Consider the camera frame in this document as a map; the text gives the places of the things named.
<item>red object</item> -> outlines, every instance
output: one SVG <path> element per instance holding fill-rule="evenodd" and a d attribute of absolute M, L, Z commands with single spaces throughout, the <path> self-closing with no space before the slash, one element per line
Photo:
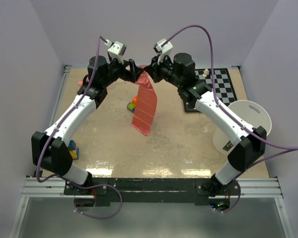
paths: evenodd
<path fill-rule="evenodd" d="M 143 72 L 138 78 L 137 105 L 131 125 L 144 135 L 149 135 L 157 107 L 157 95 L 150 83 L 149 76 Z"/>

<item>table surface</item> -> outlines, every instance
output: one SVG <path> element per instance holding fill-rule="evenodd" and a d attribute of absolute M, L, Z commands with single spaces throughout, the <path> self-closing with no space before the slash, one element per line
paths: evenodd
<path fill-rule="evenodd" d="M 238 69 L 229 69 L 237 99 L 246 100 Z M 72 68 L 64 88 L 59 116 L 73 102 L 86 68 Z M 144 136 L 131 126 L 127 104 L 138 86 L 118 80 L 110 85 L 101 106 L 77 130 L 80 167 L 95 177 L 209 178 L 227 161 L 213 146 L 216 125 L 201 113 L 184 113 L 176 87 L 162 81 L 153 85 L 157 109 L 151 133 Z M 265 163 L 241 178 L 268 178 Z"/>

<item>black and white checkered board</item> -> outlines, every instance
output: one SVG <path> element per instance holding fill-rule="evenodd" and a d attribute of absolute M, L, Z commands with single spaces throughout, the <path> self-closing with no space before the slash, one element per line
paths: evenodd
<path fill-rule="evenodd" d="M 202 76 L 204 69 L 196 69 L 195 74 L 199 76 L 200 80 L 203 80 L 207 85 L 212 88 L 212 80 L 211 80 L 211 70 L 209 75 L 205 78 Z M 217 93 L 217 97 L 225 104 L 229 105 L 230 103 L 237 100 L 232 81 L 229 77 L 229 73 L 227 68 L 215 68 L 215 89 Z M 184 103 L 184 111 L 186 113 L 197 113 L 199 112 L 195 108 L 192 108 L 187 103 Z"/>

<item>white bin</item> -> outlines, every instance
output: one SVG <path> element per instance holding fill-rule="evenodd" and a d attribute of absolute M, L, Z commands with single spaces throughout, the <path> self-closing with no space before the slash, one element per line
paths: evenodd
<path fill-rule="evenodd" d="M 257 103 L 248 100 L 239 100 L 231 103 L 228 107 L 255 128 L 261 125 L 267 131 L 267 135 L 270 133 L 272 120 L 267 111 Z M 234 148 L 229 138 L 219 128 L 216 129 L 213 135 L 213 144 L 219 152 L 225 155 L 229 154 Z"/>

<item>orange object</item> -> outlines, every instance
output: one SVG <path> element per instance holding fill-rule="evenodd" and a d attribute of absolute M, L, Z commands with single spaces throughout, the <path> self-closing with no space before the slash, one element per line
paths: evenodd
<path fill-rule="evenodd" d="M 157 107 L 157 95 L 147 72 L 140 75 L 136 84 L 139 85 L 139 89 L 135 97 L 137 105 L 131 125 L 142 134 L 149 135 Z"/>
<path fill-rule="evenodd" d="M 137 102 L 137 95 L 134 97 L 132 103 L 136 105 L 136 102 Z"/>

